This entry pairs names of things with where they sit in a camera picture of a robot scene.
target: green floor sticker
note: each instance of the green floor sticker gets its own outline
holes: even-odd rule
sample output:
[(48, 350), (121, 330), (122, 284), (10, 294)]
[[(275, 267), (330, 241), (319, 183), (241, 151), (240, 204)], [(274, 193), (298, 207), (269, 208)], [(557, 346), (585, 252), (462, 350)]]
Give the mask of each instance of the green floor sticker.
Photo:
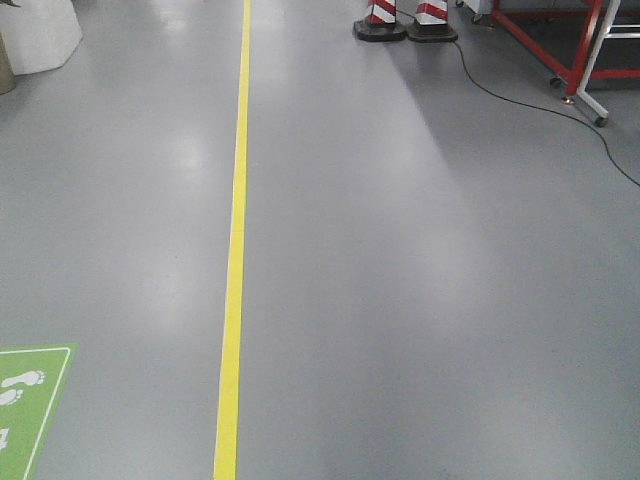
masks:
[(0, 479), (33, 477), (74, 353), (75, 345), (0, 349)]

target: wheel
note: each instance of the wheel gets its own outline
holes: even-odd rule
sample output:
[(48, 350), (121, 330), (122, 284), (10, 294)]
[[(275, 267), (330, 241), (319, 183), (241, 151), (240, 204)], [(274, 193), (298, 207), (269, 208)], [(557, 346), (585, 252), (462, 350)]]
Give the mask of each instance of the wheel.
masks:
[(598, 117), (595, 121), (596, 127), (600, 128), (605, 127), (607, 123), (609, 123), (609, 119), (606, 117)]

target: footprint symbol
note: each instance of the footprint symbol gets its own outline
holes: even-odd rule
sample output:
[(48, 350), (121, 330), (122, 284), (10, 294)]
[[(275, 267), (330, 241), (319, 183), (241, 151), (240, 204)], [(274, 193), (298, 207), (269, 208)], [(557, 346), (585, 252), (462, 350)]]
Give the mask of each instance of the footprint symbol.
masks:
[(0, 394), (0, 407), (8, 407), (9, 405), (13, 405), (22, 398), (23, 393), (24, 390), (13, 389)]
[(34, 385), (42, 385), (44, 383), (45, 374), (40, 370), (31, 370), (30, 372), (23, 373), (17, 377), (11, 377), (3, 380), (0, 386), (2, 388), (11, 388), (19, 383), (24, 383), (27, 387), (33, 387)]

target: power cord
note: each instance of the power cord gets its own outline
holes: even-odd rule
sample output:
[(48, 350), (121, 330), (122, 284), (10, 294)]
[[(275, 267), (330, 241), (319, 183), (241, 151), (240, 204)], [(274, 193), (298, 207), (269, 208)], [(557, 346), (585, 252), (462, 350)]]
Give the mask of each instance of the power cord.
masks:
[[(402, 10), (396, 10), (398, 13), (401, 13), (402, 15), (406, 15), (407, 17), (411, 17), (413, 19), (415, 19), (416, 17), (410, 13), (407, 12), (403, 12)], [(624, 171), (624, 169), (618, 164), (618, 162), (615, 161), (615, 159), (613, 158), (613, 155), (611, 155), (611, 150), (609, 148), (609, 144), (607, 143), (607, 140), (602, 136), (602, 134), (596, 130), (594, 127), (592, 127), (590, 124), (588, 124), (587, 122), (580, 120), (579, 118), (576, 117), (572, 117), (571, 115), (567, 115), (566, 113), (562, 113), (562, 112), (557, 112), (555, 110), (551, 110), (549, 108), (544, 108), (544, 107), (538, 107), (536, 105), (530, 105), (528, 103), (524, 103), (524, 102), (519, 102), (517, 100), (512, 100), (510, 98), (507, 97), (503, 97), (502, 95), (498, 95), (497, 93), (492, 92), (491, 90), (489, 90), (488, 88), (484, 87), (483, 85), (480, 85), (475, 78), (473, 78), (473, 76), (471, 75), (471, 73), (469, 72), (469, 69), (467, 68), (467, 62), (466, 59), (464, 57), (464, 52), (462, 51), (462, 47), (458, 44), (458, 42), (454, 42), (455, 47), (458, 49), (458, 52), (460, 53), (460, 59), (462, 60), (462, 68), (464, 70), (464, 73), (466, 74), (467, 78), (469, 79), (469, 81), (471, 81), (471, 83), (473, 83), (476, 87), (478, 87), (480, 90), (482, 90), (483, 92), (491, 95), (492, 97), (495, 97), (497, 99), (503, 100), (505, 102), (509, 102), (509, 103), (513, 103), (514, 105), (520, 105), (521, 107), (526, 107), (526, 108), (531, 108), (533, 110), (539, 110), (541, 112), (547, 112), (547, 113), (551, 113), (554, 115), (557, 115), (559, 117), (564, 117), (564, 118), (568, 118), (569, 120), (573, 120), (574, 122), (579, 123), (580, 125), (583, 125), (585, 127), (587, 127), (589, 130), (591, 130), (593, 133), (595, 133), (598, 138), (602, 141), (602, 144), (604, 145), (604, 149), (607, 153), (607, 157), (609, 158), (609, 161), (611, 162), (611, 164), (627, 179), (629, 180), (631, 183), (633, 183), (636, 187), (640, 187), (640, 181), (636, 180), (635, 178), (633, 178), (631, 175), (629, 175), (627, 172)]]

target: red metal frame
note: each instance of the red metal frame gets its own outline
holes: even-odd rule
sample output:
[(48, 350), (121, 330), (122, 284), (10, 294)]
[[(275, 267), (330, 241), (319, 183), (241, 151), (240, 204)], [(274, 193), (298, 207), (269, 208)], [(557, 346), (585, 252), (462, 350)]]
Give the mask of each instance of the red metal frame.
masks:
[[(493, 0), (493, 12), (491, 18), (494, 23), (498, 23), (506, 28), (514, 37), (520, 40), (529, 50), (536, 55), (542, 63), (553, 71), (555, 75), (562, 78), (567, 83), (566, 94), (572, 97), (578, 91), (578, 86), (585, 73), (587, 57), (591, 50), (598, 18), (603, 15), (604, 0), (587, 0), (588, 10), (585, 12), (575, 11), (544, 11), (544, 12), (513, 12), (508, 13), (500, 9), (500, 0)], [(621, 12), (620, 15), (633, 14), (639, 12)], [(543, 48), (529, 34), (520, 28), (512, 19), (522, 18), (551, 18), (551, 17), (585, 17), (584, 28), (578, 42), (578, 48), (571, 68), (560, 63), (548, 50)], [(594, 70), (591, 78), (640, 78), (640, 69), (607, 69)]]

